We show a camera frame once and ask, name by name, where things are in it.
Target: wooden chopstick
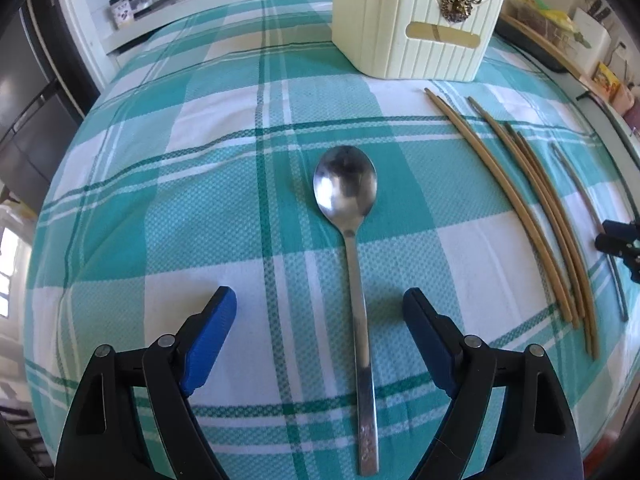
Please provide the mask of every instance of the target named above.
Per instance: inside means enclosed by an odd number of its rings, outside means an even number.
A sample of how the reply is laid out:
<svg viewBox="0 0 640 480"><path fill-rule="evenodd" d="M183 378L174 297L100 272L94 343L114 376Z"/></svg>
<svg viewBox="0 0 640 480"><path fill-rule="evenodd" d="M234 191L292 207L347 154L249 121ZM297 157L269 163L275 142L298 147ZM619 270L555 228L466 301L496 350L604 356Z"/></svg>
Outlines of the wooden chopstick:
<svg viewBox="0 0 640 480"><path fill-rule="evenodd" d="M482 108L475 99L469 97L468 100L482 116L482 118L484 118L484 120L489 123L489 126L491 126L492 130L502 141L502 143L507 147L507 150L509 150L509 152L511 153L511 156L514 158L517 165L522 170L522 173L524 173L524 175L527 177L527 180L531 184L533 191L536 193L538 199L540 200L542 210L545 212L549 220L549 224L551 225L551 229L556 236L558 247L560 248L560 253L562 254L562 259L564 260L564 265L569 277L569 282L571 283L572 289L574 290L575 306L573 303L570 303L570 306L572 308L571 313L573 316L573 326L574 328L578 328L578 316L584 317L582 285L580 283L580 280L578 279L578 274L574 267L575 254L573 251L575 251L575 249L569 247L569 245L567 244L566 228L561 225L561 221L559 220L560 215L557 211L556 204L548 195L548 192L545 189L545 185L542 183L542 180L538 176L538 172L528 161L524 153L521 153L520 148L507 135L500 124L498 124L498 122L494 118L492 118L491 115L489 115L487 111L485 111L484 108Z"/></svg>
<svg viewBox="0 0 640 480"><path fill-rule="evenodd" d="M556 188L551 183L548 174L542 167L538 156L533 151L532 147L527 143L524 136L521 133L516 133L510 124L507 124L507 131L513 136L514 141L520 147L520 149L528 157L532 165L537 169L539 176L544 180L546 190L551 196L551 200L556 204L556 209L559 214L559 221L565 228L566 240L569 247L572 249L572 257L574 258L574 266L577 270L578 278L580 280L580 290L584 301L584 336L587 353L594 359L598 358L600 348L598 344L598 334L595 321L595 304L593 299L593 291L591 290L591 282L587 274L586 263L582 259L582 253L579 250L577 238L572 228L571 222L569 222L567 213L564 209L562 201L556 191Z"/></svg>
<svg viewBox="0 0 640 480"><path fill-rule="evenodd" d="M578 178L578 175L575 173L574 168L569 163L567 158L564 156L564 153L562 153L560 151L560 149L555 144L551 144L551 149L554 151L554 153L556 154L556 157L558 158L558 160L560 161L562 166L564 166L564 169L569 174L569 177L571 178L571 180L574 182L574 186L577 188L578 193L582 197L582 200L585 203L585 206L587 208L587 211L589 212L589 215L591 216L592 219L595 218L594 221L597 222L598 216L597 216L597 214L595 212L595 208L593 206L593 203L591 202L591 199L589 198L589 195L587 194L587 191L584 189L584 186L580 182L580 179ZM589 325L590 325L591 338L593 340L593 358L597 359L599 354L600 354L600 345L599 345L599 342L598 342L598 327L597 327L597 324L596 324L596 310L595 310L595 305L594 305L593 302L591 302L590 308L587 310L587 316L586 316L585 319L588 320Z"/></svg>
<svg viewBox="0 0 640 480"><path fill-rule="evenodd" d="M562 317L565 321L571 322L573 319L568 294L566 291L566 285L560 275L558 264L551 255L551 248L549 247L546 238L542 235L542 229L538 225L538 222L532 215L529 206L524 202L520 192L515 188L511 179L500 168L500 165L495 160L494 156L487 150L482 141L480 141L477 134L466 124L466 121L449 105L446 104L440 97L431 92L428 88L424 91L427 93L431 101L438 107L442 113L444 113L453 125L457 128L460 134L465 137L466 141L471 145L473 150L478 154L482 162L484 162L487 169L491 172L494 178L498 181L498 184L507 195L508 199L513 205L516 214L520 218L525 231L529 235L533 245L538 250L540 260L545 268L546 273L549 276L551 287L558 298L558 304Z"/></svg>

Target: teal plaid tablecloth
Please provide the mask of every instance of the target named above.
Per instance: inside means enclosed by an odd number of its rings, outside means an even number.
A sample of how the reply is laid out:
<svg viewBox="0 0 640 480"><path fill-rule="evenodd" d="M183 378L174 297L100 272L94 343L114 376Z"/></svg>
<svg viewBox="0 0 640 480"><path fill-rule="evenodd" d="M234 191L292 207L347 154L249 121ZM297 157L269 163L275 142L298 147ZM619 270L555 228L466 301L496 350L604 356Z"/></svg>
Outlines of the teal plaid tablecloth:
<svg viewBox="0 0 640 480"><path fill-rule="evenodd" d="M230 478L356 477L346 262L311 185L319 157L337 144L363 149L380 180L359 233L379 478L409 477L447 407L402 322L411 286L494 346L543 344L581 445L592 445L636 369L638 288L621 268L630 305L623 324L594 227L550 142L569 156L602 218L627 220L599 138L496 38L475 82L384 81L354 70L331 43L330 22L331 0L253 0L190 16L155 34L87 116L40 215L28 283L27 375L53 454L96 346L146 346L228 285L238 317L190 402ZM510 120L543 159L588 263L599 361L587 357L582 331L560 319L510 204L425 85L466 115L536 211L466 96ZM136 395L166 472L148 400ZM499 403L496 392L468 473L483 465Z"/></svg>

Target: white storage box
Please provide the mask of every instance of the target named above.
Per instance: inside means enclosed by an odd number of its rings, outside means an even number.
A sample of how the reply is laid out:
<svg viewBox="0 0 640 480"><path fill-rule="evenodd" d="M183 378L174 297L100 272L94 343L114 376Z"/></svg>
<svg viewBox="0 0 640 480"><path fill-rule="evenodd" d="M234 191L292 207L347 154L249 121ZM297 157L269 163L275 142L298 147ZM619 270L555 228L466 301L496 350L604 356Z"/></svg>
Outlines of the white storage box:
<svg viewBox="0 0 640 480"><path fill-rule="evenodd" d="M611 37L606 28L584 12L580 7L575 9L574 23L589 42L591 48L574 42L574 55L571 56L581 72L591 78L598 62L602 61L611 44Z"/></svg>
<svg viewBox="0 0 640 480"><path fill-rule="evenodd" d="M382 79L472 81L502 0L334 0L332 40Z"/></svg>

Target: metal spoon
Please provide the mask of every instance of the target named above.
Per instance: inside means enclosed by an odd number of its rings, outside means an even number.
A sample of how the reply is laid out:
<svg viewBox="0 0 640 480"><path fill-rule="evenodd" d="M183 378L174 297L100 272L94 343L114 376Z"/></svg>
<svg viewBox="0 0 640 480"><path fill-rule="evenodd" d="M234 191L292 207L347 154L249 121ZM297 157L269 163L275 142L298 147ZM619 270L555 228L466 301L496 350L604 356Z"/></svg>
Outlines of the metal spoon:
<svg viewBox="0 0 640 480"><path fill-rule="evenodd" d="M378 424L373 374L369 354L367 311L362 293L362 279L356 232L376 201L378 178L369 157L353 146L328 150L314 173L314 193L320 211L344 238L351 290L353 339L356 356L356 398L358 401L358 453L360 475L378 472Z"/></svg>

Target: spoon bowl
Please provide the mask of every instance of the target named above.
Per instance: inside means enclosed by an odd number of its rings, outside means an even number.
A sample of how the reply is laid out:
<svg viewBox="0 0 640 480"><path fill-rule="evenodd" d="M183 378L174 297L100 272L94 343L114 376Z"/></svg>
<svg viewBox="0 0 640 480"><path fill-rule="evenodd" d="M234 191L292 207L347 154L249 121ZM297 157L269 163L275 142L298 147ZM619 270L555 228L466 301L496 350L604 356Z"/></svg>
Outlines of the spoon bowl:
<svg viewBox="0 0 640 480"><path fill-rule="evenodd" d="M369 214L378 191L376 169L354 146L328 150L314 173L314 193L322 214L342 234L353 233Z"/></svg>

